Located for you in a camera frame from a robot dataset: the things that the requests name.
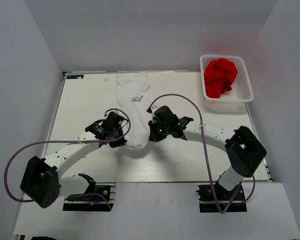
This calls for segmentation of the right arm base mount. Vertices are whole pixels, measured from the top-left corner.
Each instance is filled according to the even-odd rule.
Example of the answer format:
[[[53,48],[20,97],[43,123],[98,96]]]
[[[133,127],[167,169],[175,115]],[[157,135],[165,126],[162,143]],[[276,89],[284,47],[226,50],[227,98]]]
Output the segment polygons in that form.
[[[227,192],[221,190],[221,187],[215,189],[218,205],[221,211],[224,211],[232,196],[236,192],[237,187],[232,191]],[[196,193],[199,200],[199,211],[201,213],[219,213],[219,210],[214,200],[210,184],[199,184]],[[243,201],[246,199],[243,186],[240,186],[234,199],[227,209],[227,213],[245,213],[247,212],[247,205]]]

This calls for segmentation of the red t shirt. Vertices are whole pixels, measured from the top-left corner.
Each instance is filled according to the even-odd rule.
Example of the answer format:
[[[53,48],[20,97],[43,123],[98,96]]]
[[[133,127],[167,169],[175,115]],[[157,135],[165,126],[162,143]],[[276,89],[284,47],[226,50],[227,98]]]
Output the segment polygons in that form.
[[[203,73],[206,95],[218,99],[231,91],[237,74],[238,70],[232,61],[225,58],[212,60]]]

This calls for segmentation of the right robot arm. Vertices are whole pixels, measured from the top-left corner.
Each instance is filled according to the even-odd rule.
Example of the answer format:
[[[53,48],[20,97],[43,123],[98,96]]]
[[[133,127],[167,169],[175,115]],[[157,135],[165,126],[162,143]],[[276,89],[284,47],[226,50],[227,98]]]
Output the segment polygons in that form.
[[[215,184],[216,195],[226,200],[234,188],[245,178],[251,178],[267,155],[266,149],[246,126],[227,130],[203,125],[191,117],[177,117],[166,105],[147,111],[152,115],[148,122],[149,141],[160,142],[172,136],[175,139],[206,143],[224,151],[230,167],[222,173]]]

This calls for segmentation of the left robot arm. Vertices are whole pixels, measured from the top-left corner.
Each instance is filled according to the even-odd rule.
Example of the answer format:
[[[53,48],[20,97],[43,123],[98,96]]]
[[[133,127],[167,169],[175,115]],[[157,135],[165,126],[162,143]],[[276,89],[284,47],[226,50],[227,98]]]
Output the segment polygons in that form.
[[[78,161],[104,145],[117,148],[126,144],[124,124],[131,121],[126,113],[112,108],[105,118],[87,126],[82,133],[63,148],[42,158],[32,157],[25,168],[20,189],[41,208],[52,205],[57,198],[67,197],[70,201],[103,201],[109,199],[103,190],[96,188],[96,181],[85,173],[71,177],[64,174]]]

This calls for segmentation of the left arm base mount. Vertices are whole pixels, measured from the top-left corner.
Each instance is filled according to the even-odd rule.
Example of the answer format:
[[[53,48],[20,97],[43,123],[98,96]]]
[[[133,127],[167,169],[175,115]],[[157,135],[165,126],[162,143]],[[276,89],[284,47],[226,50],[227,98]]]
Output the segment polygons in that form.
[[[84,197],[66,197],[64,212],[110,212],[116,198],[115,183],[97,183]]]

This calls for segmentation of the white t shirt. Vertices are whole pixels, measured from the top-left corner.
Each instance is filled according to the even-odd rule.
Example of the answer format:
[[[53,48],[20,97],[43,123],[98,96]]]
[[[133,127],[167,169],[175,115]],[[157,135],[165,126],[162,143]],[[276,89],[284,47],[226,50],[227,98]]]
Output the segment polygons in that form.
[[[116,77],[116,105],[125,112],[131,122],[131,129],[126,136],[127,148],[141,150],[149,142],[147,113],[150,106],[150,82],[147,72],[122,73]]]

